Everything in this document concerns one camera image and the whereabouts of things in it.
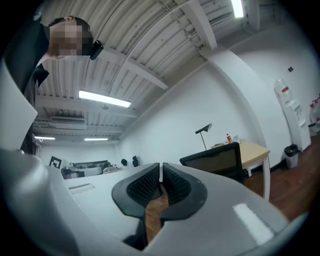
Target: dark hair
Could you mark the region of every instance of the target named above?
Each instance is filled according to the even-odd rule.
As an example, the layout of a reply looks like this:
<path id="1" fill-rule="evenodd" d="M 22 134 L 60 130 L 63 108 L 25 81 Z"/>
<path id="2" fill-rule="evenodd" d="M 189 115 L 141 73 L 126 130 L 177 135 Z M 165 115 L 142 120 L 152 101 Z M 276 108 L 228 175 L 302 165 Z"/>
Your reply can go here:
<path id="1" fill-rule="evenodd" d="M 92 45 L 94 44 L 94 38 L 92 36 L 92 33 L 90 32 L 90 25 L 83 20 L 82 18 L 74 17 L 74 20 L 77 24 L 77 26 L 82 26 L 82 38 L 86 38 L 86 40 L 82 41 L 82 53 L 81 55 L 89 55 L 90 50 L 92 48 Z M 53 25 L 56 25 L 60 22 L 64 22 L 65 18 L 55 18 L 48 27 L 52 27 Z"/>
<path id="2" fill-rule="evenodd" d="M 123 164 L 123 166 L 127 166 L 128 162 L 126 159 L 122 159 L 121 160 L 121 164 Z"/>

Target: black mesh chair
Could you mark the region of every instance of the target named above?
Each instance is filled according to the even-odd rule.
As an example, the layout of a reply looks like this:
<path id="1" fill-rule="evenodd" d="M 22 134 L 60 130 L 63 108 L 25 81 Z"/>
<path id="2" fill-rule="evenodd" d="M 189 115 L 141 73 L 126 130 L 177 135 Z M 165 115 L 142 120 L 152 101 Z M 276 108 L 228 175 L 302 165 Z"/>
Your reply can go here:
<path id="1" fill-rule="evenodd" d="M 225 176 L 244 184 L 240 145 L 233 142 L 180 159 L 183 166 Z"/>

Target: ceiling air conditioning unit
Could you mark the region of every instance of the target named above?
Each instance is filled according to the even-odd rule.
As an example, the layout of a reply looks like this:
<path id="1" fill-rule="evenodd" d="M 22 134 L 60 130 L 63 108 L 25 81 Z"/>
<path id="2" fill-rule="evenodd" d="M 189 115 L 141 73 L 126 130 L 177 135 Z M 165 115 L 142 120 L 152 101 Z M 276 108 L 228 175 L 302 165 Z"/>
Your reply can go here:
<path id="1" fill-rule="evenodd" d="M 50 117 L 50 126 L 56 129 L 68 130 L 86 130 L 87 124 L 85 118 L 52 116 Z"/>

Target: black phone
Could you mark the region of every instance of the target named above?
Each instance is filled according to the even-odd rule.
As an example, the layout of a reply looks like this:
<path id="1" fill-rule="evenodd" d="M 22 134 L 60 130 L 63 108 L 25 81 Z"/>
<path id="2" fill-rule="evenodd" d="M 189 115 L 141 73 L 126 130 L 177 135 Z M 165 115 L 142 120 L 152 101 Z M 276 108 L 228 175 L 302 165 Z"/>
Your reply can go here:
<path id="1" fill-rule="evenodd" d="M 102 45 L 102 43 L 99 40 L 95 41 L 89 53 L 90 59 L 94 61 L 103 49 L 104 46 Z"/>

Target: white ceiling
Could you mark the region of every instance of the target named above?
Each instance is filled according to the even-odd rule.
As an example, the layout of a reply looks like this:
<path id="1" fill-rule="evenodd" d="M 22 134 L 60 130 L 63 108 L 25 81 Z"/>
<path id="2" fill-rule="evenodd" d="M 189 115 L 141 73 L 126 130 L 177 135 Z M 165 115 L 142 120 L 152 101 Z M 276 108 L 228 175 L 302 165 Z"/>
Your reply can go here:
<path id="1" fill-rule="evenodd" d="M 230 47 L 275 26 L 283 13 L 277 0 L 258 4 L 243 0 L 244 12 L 250 15 L 236 19 L 231 0 L 193 1 L 200 6 L 193 5 L 194 10 L 186 15 L 180 8 L 168 14 L 185 0 L 48 0 L 42 14 L 44 25 L 67 15 L 82 18 L 104 50 L 94 61 L 85 57 L 43 63 L 50 75 L 38 90 L 34 133 L 58 135 L 61 141 L 79 141 L 83 136 L 117 140 L 155 100 L 207 61 L 199 51 L 211 43 L 208 40 Z M 203 36 L 202 28 L 206 31 L 208 23 L 211 37 L 211 31 Z M 79 99 L 81 89 L 130 101 L 131 106 L 123 109 Z M 49 128 L 53 116 L 85 118 L 87 129 Z"/>

